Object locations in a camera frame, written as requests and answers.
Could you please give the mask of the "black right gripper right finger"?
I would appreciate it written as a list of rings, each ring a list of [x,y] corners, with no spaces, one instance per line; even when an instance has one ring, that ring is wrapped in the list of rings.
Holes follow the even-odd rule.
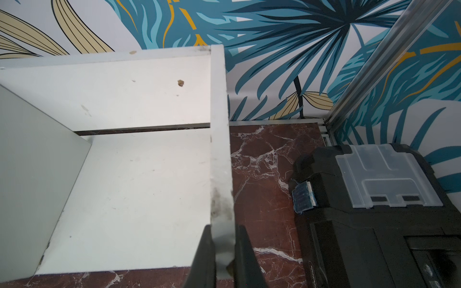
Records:
[[[235,288],[267,288],[261,267],[256,258],[246,228],[236,226],[236,243],[234,259]]]

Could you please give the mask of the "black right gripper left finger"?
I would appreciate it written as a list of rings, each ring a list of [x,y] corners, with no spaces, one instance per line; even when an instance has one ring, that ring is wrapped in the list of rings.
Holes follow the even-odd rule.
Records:
[[[192,266],[182,287],[216,287],[216,252],[210,225],[204,227]]]

